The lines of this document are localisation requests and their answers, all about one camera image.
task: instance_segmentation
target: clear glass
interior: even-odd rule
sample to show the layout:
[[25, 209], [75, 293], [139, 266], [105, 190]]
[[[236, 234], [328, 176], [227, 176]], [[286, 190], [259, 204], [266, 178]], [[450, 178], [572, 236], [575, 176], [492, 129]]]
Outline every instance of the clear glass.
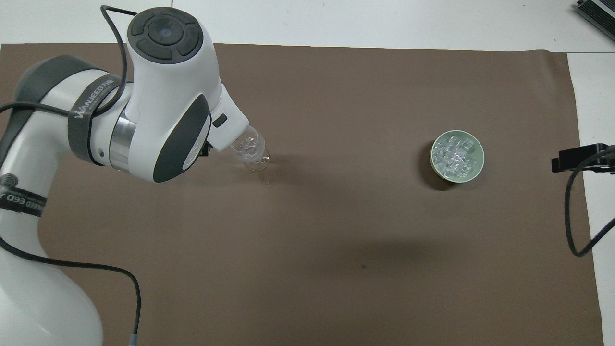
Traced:
[[265, 147], [265, 139], [254, 127], [248, 126], [231, 149], [236, 158], [243, 161], [245, 167], [256, 172], [262, 171], [269, 164], [269, 152]]

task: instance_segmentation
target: circular button pad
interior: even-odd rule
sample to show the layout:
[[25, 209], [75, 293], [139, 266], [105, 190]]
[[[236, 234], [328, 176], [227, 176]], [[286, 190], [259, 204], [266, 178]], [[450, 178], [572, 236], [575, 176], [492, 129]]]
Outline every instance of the circular button pad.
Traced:
[[203, 30], [196, 18], [171, 7], [139, 13], [128, 32], [128, 42], [135, 52], [156, 63], [184, 62], [203, 45]]
[[158, 17], [154, 19], [148, 28], [148, 35], [152, 41], [170, 46], [176, 44], [184, 36], [184, 29], [181, 24], [173, 18]]

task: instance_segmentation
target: black clamp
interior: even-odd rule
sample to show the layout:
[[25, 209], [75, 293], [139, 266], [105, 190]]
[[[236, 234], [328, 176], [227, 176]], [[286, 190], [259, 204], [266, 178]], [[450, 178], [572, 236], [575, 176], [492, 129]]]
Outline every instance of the black clamp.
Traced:
[[[553, 173], [573, 171], [583, 160], [609, 148], [604, 143], [584, 145], [560, 151], [558, 157], [551, 159], [551, 171]], [[583, 171], [609, 172], [615, 174], [615, 156], [606, 155], [590, 162]]]

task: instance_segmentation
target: black cable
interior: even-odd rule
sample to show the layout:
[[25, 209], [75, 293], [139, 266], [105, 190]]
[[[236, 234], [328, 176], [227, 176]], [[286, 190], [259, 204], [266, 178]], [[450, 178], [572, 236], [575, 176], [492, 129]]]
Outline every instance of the black cable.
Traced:
[[610, 155], [615, 153], [615, 146], [608, 147], [607, 149], [595, 153], [592, 156], [589, 156], [587, 159], [583, 160], [583, 162], [579, 163], [576, 168], [574, 168], [573, 173], [568, 178], [568, 183], [566, 184], [566, 192], [564, 194], [564, 225], [566, 227], [566, 238], [568, 239], [568, 246], [570, 247], [570, 251], [575, 256], [581, 257], [588, 253], [594, 245], [596, 245], [602, 237], [605, 236], [607, 232], [609, 232], [615, 226], [615, 218], [607, 223], [599, 232], [590, 240], [587, 245], [581, 251], [577, 251], [576, 246], [574, 245], [574, 240], [572, 236], [572, 231], [570, 229], [570, 192], [573, 187], [574, 178], [583, 170], [583, 168], [587, 167], [592, 161], [595, 161], [598, 158], [601, 158], [606, 155]]
[[137, 281], [137, 278], [132, 273], [130, 273], [128, 270], [113, 267], [110, 265], [104, 265], [104, 264], [70, 262], [67, 260], [49, 259], [46, 257], [30, 254], [28, 252], [19, 250], [16, 247], [13, 247], [12, 245], [4, 241], [4, 239], [2, 239], [1, 236], [0, 236], [0, 247], [17, 257], [21, 257], [26, 260], [31, 260], [33, 262], [40, 262], [40, 263], [51, 264], [51, 265], [60, 265], [62, 267], [110, 270], [112, 272], [118, 272], [118, 273], [122, 273], [128, 276], [132, 280], [132, 283], [135, 285], [135, 291], [137, 292], [137, 317], [135, 319], [135, 325], [133, 327], [133, 334], [137, 333], [139, 329], [139, 317], [141, 315], [141, 290], [139, 289], [139, 282]]
[[122, 36], [120, 36], [115, 24], [109, 17], [109, 14], [107, 13], [107, 11], [117, 12], [117, 13], [127, 14], [127, 15], [137, 15], [136, 12], [122, 10], [116, 7], [111, 7], [107, 5], [100, 6], [100, 12], [103, 14], [103, 17], [107, 21], [107, 24], [109, 24], [111, 31], [113, 31], [113, 35], [115, 36], [117, 45], [119, 46], [119, 52], [122, 55], [122, 81], [117, 89], [117, 92], [115, 93], [115, 95], [113, 95], [111, 100], [109, 100], [109, 102], [107, 102], [102, 107], [99, 107], [98, 109], [96, 109], [94, 113], [92, 114], [93, 117], [99, 116], [103, 114], [104, 112], [108, 111], [111, 107], [113, 107], [113, 105], [117, 102], [117, 100], [119, 100], [119, 98], [124, 93], [124, 87], [126, 86], [126, 76], [128, 74], [128, 61], [126, 58], [126, 49], [124, 48], [124, 43], [122, 42]]
[[50, 105], [45, 105], [43, 103], [38, 103], [38, 102], [29, 102], [29, 101], [15, 101], [15, 102], [9, 102], [6, 103], [4, 105], [0, 106], [0, 113], [2, 113], [3, 111], [9, 110], [11, 108], [28, 108], [28, 109], [37, 109], [37, 110], [44, 110], [44, 111], [48, 111], [49, 113], [53, 113], [53, 114], [57, 114], [57, 115], [62, 115], [62, 116], [68, 116], [69, 115], [69, 111], [67, 110], [63, 110], [61, 108], [57, 108], [57, 107], [53, 107]]

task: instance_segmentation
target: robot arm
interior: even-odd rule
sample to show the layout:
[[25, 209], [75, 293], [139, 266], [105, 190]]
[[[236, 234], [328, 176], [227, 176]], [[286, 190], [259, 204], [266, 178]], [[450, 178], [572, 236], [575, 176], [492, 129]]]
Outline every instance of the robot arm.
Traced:
[[[193, 16], [168, 7], [146, 10], [134, 17], [128, 37], [134, 82], [124, 89], [119, 77], [68, 55], [22, 76], [17, 101], [70, 112], [21, 107], [9, 119], [0, 141], [0, 237], [7, 244], [46, 257], [38, 220], [60, 160], [71, 151], [164, 182], [248, 128], [220, 81], [212, 41]], [[97, 114], [100, 105], [105, 111]], [[7, 251], [0, 251], [0, 316], [2, 345], [102, 342], [98, 313], [76, 284], [57, 267]]]

